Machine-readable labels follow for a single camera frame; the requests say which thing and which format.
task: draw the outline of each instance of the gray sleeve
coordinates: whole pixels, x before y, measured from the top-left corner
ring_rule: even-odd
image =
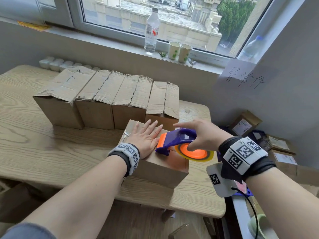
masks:
[[[11,227],[1,239],[56,239],[46,228],[33,223],[19,223]]]

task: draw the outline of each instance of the hand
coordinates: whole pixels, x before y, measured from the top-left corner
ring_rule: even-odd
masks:
[[[194,119],[192,122],[180,122],[174,124],[174,127],[195,129],[197,138],[188,146],[189,151],[196,149],[218,151],[218,147],[233,135],[220,129],[211,122]]]
[[[138,131],[138,122],[133,128],[132,133],[126,139],[125,142],[135,145],[140,151],[140,159],[146,158],[155,148],[160,138],[156,138],[162,130],[163,125],[159,125],[157,128],[157,121],[154,121],[151,125],[151,120],[148,120],[142,129]]]

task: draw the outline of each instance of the green tree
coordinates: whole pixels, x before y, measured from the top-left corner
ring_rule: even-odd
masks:
[[[217,7],[218,15],[221,15],[218,28],[221,32],[222,40],[234,43],[242,28],[253,11],[255,3],[241,0],[222,0]]]

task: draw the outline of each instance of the finger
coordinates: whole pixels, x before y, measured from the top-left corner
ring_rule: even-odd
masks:
[[[153,132],[150,134],[150,137],[151,137],[152,139],[154,139],[155,137],[157,137],[157,135],[161,132],[162,128],[163,128],[163,125],[159,125],[157,128],[155,128],[155,129],[153,130]]]
[[[144,126],[142,127],[142,129],[139,131],[139,133],[144,133],[145,130],[148,128],[149,124],[151,123],[151,120],[149,119]]]
[[[195,129],[196,128],[196,123],[194,121],[192,122],[179,122],[173,124],[174,127],[181,127],[181,128],[190,128],[190,129]]]
[[[152,143],[151,143],[151,148],[152,150],[155,148],[155,146],[158,144],[160,138],[154,138]]]
[[[138,130],[138,122],[135,124],[133,130],[132,130],[132,134],[135,134],[137,133],[137,130]]]
[[[187,147],[188,151],[195,151],[196,149],[200,149],[200,141],[197,138],[192,141]]]
[[[156,127],[157,123],[158,123],[158,121],[156,120],[150,126],[148,126],[148,128],[146,129],[144,134],[145,135],[150,135],[153,132],[154,128]]]

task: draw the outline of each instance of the forearm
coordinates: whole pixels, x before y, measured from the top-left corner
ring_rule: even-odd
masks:
[[[279,238],[317,238],[319,199],[277,168],[246,180]]]
[[[46,227],[58,239],[96,238],[126,171],[121,157],[109,156],[41,205],[24,222]]]

